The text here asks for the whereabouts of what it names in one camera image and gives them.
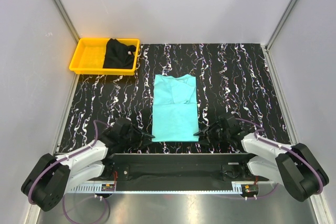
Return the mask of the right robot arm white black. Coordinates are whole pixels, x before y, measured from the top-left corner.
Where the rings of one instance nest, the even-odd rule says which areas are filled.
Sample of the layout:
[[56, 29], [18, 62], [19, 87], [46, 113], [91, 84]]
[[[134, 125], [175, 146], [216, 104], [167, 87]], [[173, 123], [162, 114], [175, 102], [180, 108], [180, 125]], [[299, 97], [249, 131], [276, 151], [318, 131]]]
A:
[[236, 149], [253, 154], [253, 158], [238, 167], [239, 176], [244, 180], [254, 176], [267, 178], [284, 186], [299, 202], [322, 193], [329, 177], [306, 145], [272, 141], [260, 135], [264, 131], [262, 126], [256, 124], [254, 132], [245, 131], [241, 126], [243, 122], [246, 120], [227, 113], [194, 135], [202, 137], [202, 145], [228, 142]]

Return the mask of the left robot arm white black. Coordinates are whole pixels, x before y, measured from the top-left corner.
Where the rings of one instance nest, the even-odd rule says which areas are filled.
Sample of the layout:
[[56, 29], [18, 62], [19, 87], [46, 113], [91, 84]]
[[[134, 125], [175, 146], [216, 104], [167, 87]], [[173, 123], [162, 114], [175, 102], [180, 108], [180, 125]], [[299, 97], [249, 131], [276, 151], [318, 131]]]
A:
[[126, 118], [119, 118], [87, 145], [62, 155], [43, 155], [23, 182], [21, 191], [28, 202], [43, 211], [52, 210], [73, 188], [93, 179], [113, 175], [111, 156], [129, 148], [146, 148], [154, 135]]

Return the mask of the teal t shirt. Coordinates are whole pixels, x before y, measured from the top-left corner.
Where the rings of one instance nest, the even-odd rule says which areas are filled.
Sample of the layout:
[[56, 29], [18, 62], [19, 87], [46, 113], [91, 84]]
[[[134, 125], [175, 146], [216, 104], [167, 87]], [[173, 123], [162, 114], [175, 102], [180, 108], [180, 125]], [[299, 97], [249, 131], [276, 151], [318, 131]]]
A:
[[153, 142], [197, 142], [198, 106], [196, 78], [157, 74], [152, 111]]

